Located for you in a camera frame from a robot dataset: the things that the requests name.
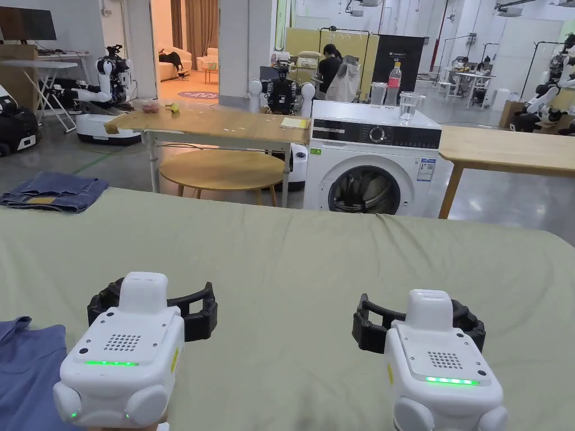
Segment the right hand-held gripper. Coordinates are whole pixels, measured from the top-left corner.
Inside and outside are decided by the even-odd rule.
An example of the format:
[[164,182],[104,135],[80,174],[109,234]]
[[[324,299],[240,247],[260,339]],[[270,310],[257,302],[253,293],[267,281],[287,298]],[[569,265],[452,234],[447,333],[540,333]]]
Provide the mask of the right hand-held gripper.
[[485,326],[447,292],[411,290],[405,314],[362,294],[352,336],[361,350],[384,354],[394,429],[506,429],[503,389],[481,353]]

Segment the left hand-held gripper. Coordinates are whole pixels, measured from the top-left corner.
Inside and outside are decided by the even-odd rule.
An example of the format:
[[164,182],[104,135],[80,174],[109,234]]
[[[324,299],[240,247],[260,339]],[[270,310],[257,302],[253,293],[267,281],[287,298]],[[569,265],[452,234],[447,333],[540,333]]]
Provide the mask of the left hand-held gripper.
[[[218,311],[211,282],[168,300],[167,286],[162,273],[130,272],[92,297],[90,327],[63,360],[53,387],[64,422],[147,427],[167,421],[184,341],[209,339]],[[192,313],[196,302],[202,308]]]

